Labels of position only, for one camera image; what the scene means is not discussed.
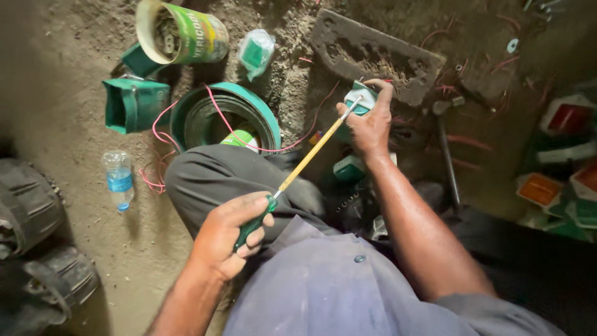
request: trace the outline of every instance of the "concrete floor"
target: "concrete floor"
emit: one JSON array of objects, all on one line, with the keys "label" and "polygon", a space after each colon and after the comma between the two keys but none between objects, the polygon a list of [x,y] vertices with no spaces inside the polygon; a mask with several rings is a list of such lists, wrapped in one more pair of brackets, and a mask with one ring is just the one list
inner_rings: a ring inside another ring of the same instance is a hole
[{"label": "concrete floor", "polygon": [[[494,90],[509,87],[513,91],[510,109],[488,121],[482,111],[471,107],[462,111],[466,115],[454,114],[448,120],[450,133],[473,137],[494,148],[491,152],[454,148],[458,158],[482,167],[457,167],[464,201],[507,219],[520,217],[528,206],[513,196],[513,179],[526,139],[541,113],[537,103],[541,94],[524,86],[524,78],[530,77],[540,91],[549,75],[557,73],[557,92],[597,72],[591,58],[597,48],[593,43],[597,26],[591,17],[595,5],[589,1],[579,2],[579,10],[571,8],[545,31],[524,17],[514,0],[489,1],[488,7],[485,0],[400,4],[388,0],[322,0],[321,5],[314,1],[193,0],[188,5],[224,19],[234,53],[236,43],[249,29],[264,26],[279,30],[283,36],[280,43],[288,49],[279,58],[295,57],[295,51],[299,56],[309,56],[306,42],[320,7],[417,45],[456,15],[452,33],[430,40],[426,48],[447,56],[446,67],[450,69],[469,58],[471,78],[487,72],[487,65],[481,62],[484,52],[492,53],[492,64],[498,63],[507,57],[504,49],[509,39],[520,35],[519,62],[490,78],[497,87]],[[0,14],[5,43],[0,56],[5,68],[0,81],[2,134],[14,139],[21,158],[52,176],[64,191],[68,229],[76,245],[95,260],[103,285],[70,322],[53,328],[50,334],[142,334],[192,245],[168,197],[150,192],[138,175],[136,199],[122,215],[111,205],[104,184],[100,157],[105,151],[126,150],[133,156],[136,169],[155,156],[141,134],[122,136],[103,125],[105,92],[100,82],[108,78],[117,57],[136,40],[135,6],[136,1],[130,0],[15,2]],[[281,23],[281,13],[288,22]],[[515,17],[523,25],[522,32],[509,28],[495,17],[496,13]],[[227,62],[223,77],[236,82],[242,71],[233,54]],[[278,95],[275,113],[286,141],[301,133],[303,117],[285,111],[316,106],[325,95],[321,92],[330,89],[328,83],[336,81],[326,78],[329,75],[325,71],[309,67],[295,61],[275,61],[275,74],[264,80],[269,81],[264,85]],[[175,97],[206,80],[201,78],[201,69],[181,70]],[[307,77],[309,85],[302,80]],[[315,93],[310,92],[313,85]],[[324,109],[330,109],[343,95],[337,93]],[[429,125],[424,118],[418,123],[427,135],[433,131]],[[413,179],[421,178],[421,172],[442,178],[443,173],[436,169],[441,166],[438,156],[422,155],[420,150],[399,154],[401,167]],[[218,312],[209,334],[219,334],[224,322],[225,314]]]}]

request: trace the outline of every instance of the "rolled green belt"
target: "rolled green belt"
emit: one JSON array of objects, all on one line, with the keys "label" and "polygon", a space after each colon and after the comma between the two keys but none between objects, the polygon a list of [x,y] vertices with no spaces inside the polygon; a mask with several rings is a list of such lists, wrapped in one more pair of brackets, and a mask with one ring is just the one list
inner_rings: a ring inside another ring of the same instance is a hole
[{"label": "rolled green belt", "polygon": [[[217,83],[209,87],[233,129],[248,121],[259,134],[261,148],[280,149],[278,122],[259,97],[233,83]],[[170,132],[182,151],[220,143],[230,133],[205,87],[192,90],[179,100],[170,120]]]}]

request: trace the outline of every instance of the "dusty ground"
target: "dusty ground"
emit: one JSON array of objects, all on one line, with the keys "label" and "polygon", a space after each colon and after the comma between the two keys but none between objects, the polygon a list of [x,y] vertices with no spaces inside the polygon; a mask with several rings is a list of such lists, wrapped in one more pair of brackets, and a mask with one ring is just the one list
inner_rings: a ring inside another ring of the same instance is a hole
[{"label": "dusty ground", "polygon": [[[527,204],[513,196],[513,178],[525,141],[541,112],[538,102],[551,75],[554,88],[595,76],[597,68],[590,17],[595,5],[579,2],[547,29],[525,16],[518,1],[425,0],[189,0],[185,6],[211,13],[230,33],[229,57],[218,65],[178,66],[164,77],[174,86],[173,99],[206,81],[246,85],[272,108],[279,119],[284,143],[294,142],[310,121],[316,106],[336,79],[317,64],[308,44],[317,11],[329,8],[372,28],[419,45],[429,33],[445,29],[425,47],[448,58],[447,78],[455,65],[469,59],[465,82],[473,82],[495,102],[508,89],[510,108],[489,119],[478,106],[467,105],[448,119],[448,131],[489,144],[492,151],[456,145],[454,155],[480,169],[457,166],[466,203],[492,214],[516,219]],[[17,2],[1,14],[2,134],[12,137],[19,156],[54,177],[67,199],[69,228],[75,243],[95,260],[103,287],[84,309],[56,334],[140,335],[181,269],[192,241],[169,199],[156,195],[136,176],[133,207],[120,215],[109,202],[102,153],[128,151],[138,168],[153,160],[140,134],[122,136],[103,125],[105,92],[100,82],[118,62],[118,56],[136,41],[134,9],[127,0],[48,0]],[[522,25],[518,32],[496,17],[502,14]],[[278,48],[268,71],[253,83],[236,60],[238,41],[251,29],[264,28],[276,36]],[[518,62],[506,71],[489,69],[506,59],[507,42],[519,36]],[[313,59],[314,65],[299,60]],[[526,86],[525,78],[535,83]],[[324,105],[318,129],[335,118],[331,107],[350,83],[341,82]],[[394,111],[414,124],[425,139],[433,132],[418,109]],[[437,146],[430,151],[397,149],[401,167],[412,179],[443,178]],[[338,157],[330,146],[330,160]],[[217,313],[210,332],[218,334],[225,316]]]}]

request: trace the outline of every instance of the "person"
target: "person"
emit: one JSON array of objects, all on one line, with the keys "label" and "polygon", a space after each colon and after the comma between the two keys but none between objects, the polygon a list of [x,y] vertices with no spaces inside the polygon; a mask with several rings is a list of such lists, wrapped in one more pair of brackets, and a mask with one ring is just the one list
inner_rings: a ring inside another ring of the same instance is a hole
[{"label": "person", "polygon": [[[193,249],[146,335],[204,335],[224,285],[261,244],[271,259],[252,275],[224,335],[563,335],[499,299],[490,281],[392,163],[393,87],[346,120],[373,180],[399,268],[363,238],[340,234],[305,209],[292,184],[273,214],[233,253],[239,227],[261,214],[285,175],[246,148],[211,145],[179,156],[168,194]],[[341,115],[346,105],[336,106]]]}]

